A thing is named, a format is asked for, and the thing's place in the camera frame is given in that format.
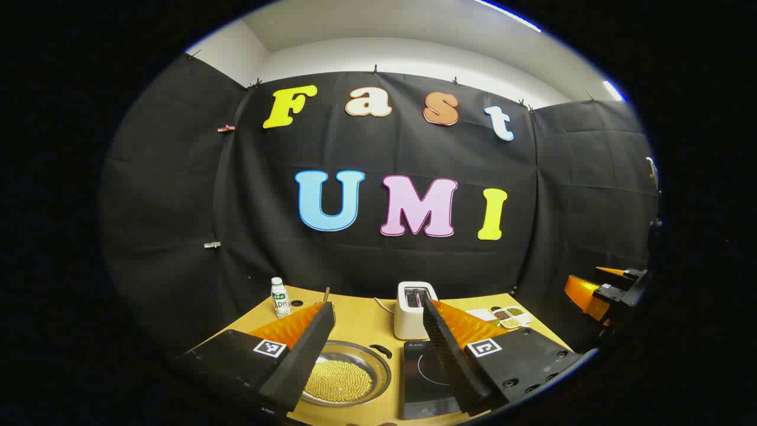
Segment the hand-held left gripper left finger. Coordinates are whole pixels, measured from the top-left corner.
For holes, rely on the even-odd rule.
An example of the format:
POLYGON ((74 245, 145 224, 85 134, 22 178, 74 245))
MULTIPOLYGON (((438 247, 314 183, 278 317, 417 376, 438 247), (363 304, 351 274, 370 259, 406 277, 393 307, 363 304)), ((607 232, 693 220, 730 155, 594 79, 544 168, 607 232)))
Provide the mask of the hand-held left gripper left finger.
POLYGON ((296 408, 334 326, 332 302, 319 302, 253 332, 221 332, 178 356, 177 364, 238 404, 286 415, 296 408))

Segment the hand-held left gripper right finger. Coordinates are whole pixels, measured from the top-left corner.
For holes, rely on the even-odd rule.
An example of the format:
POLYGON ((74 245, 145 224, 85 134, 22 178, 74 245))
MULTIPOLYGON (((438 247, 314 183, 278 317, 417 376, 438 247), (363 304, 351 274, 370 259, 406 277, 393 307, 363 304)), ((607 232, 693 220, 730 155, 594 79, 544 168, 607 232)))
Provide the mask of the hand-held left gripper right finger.
POLYGON ((460 410, 473 417, 535 398, 583 366, 583 356, 532 327, 508 330, 426 299, 423 325, 460 410))

